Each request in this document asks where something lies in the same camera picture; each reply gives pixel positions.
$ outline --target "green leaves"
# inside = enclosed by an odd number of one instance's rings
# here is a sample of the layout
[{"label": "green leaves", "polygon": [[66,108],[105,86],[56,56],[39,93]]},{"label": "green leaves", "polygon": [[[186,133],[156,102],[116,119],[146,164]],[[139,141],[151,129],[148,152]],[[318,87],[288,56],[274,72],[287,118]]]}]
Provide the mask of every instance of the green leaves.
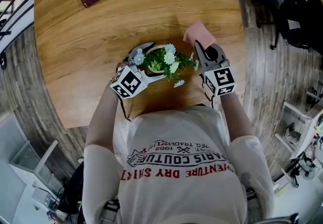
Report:
[{"label": "green leaves", "polygon": [[154,60],[153,62],[151,62],[151,68],[153,71],[159,71],[161,68],[162,64],[161,63],[157,63],[156,60]]}]

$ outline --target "white flower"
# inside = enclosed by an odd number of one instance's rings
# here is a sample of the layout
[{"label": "white flower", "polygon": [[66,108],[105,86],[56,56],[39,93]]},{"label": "white flower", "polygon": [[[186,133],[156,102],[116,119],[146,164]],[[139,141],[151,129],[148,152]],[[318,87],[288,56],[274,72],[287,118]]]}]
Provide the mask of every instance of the white flower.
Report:
[{"label": "white flower", "polygon": [[194,52],[191,54],[190,61],[193,61]]},{"label": "white flower", "polygon": [[184,83],[185,83],[185,81],[184,81],[184,80],[180,80],[180,81],[178,81],[177,83],[175,83],[174,88],[177,88],[177,87],[179,87],[179,86],[182,86]]},{"label": "white flower", "polygon": [[194,71],[197,71],[197,69],[198,69],[198,64],[200,63],[200,61],[199,60],[196,60],[195,61],[195,65],[194,65]]},{"label": "white flower", "polygon": [[175,61],[175,56],[171,52],[167,52],[164,56],[164,61],[166,64],[171,65]]},{"label": "white flower", "polygon": [[178,68],[178,65],[179,65],[179,64],[180,64],[179,62],[174,62],[174,63],[170,66],[171,73],[174,73],[174,72],[177,70],[177,68]]},{"label": "white flower", "polygon": [[140,65],[140,64],[143,63],[143,60],[145,60],[145,56],[143,55],[142,50],[141,50],[141,52],[139,52],[138,54],[136,54],[136,56],[134,58],[134,61],[135,61],[135,64],[136,65]]},{"label": "white flower", "polygon": [[172,54],[175,54],[176,48],[174,47],[173,44],[168,44],[165,46],[166,52],[171,52]]}]

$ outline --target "wooden table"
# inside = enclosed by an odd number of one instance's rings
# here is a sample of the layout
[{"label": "wooden table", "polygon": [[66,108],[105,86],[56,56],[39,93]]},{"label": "wooden table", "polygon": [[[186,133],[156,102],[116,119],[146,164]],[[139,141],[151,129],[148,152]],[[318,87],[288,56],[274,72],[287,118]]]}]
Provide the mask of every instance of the wooden table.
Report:
[{"label": "wooden table", "polygon": [[[182,39],[200,19],[217,38],[237,72],[237,93],[245,89],[243,26],[238,0],[102,0],[84,8],[80,0],[35,0],[36,43],[45,82],[65,128],[89,124],[117,62],[137,45],[173,43],[190,55]],[[206,102],[198,72],[186,71],[186,85],[161,80],[125,100],[131,117],[149,111]]]}]

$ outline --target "hand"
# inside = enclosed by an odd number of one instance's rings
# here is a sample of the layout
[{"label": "hand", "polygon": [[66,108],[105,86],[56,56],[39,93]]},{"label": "hand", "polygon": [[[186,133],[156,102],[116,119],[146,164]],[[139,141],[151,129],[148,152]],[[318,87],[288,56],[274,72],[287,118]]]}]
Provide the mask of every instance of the hand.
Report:
[{"label": "hand", "polygon": [[126,66],[126,62],[121,62],[121,63],[118,63],[117,64],[117,67],[116,67],[116,73],[117,73],[117,71],[119,70],[119,68],[123,68],[124,66]]},{"label": "hand", "polygon": [[55,224],[64,224],[64,221],[62,221],[60,218],[58,218],[56,215],[52,217],[55,220]]}]

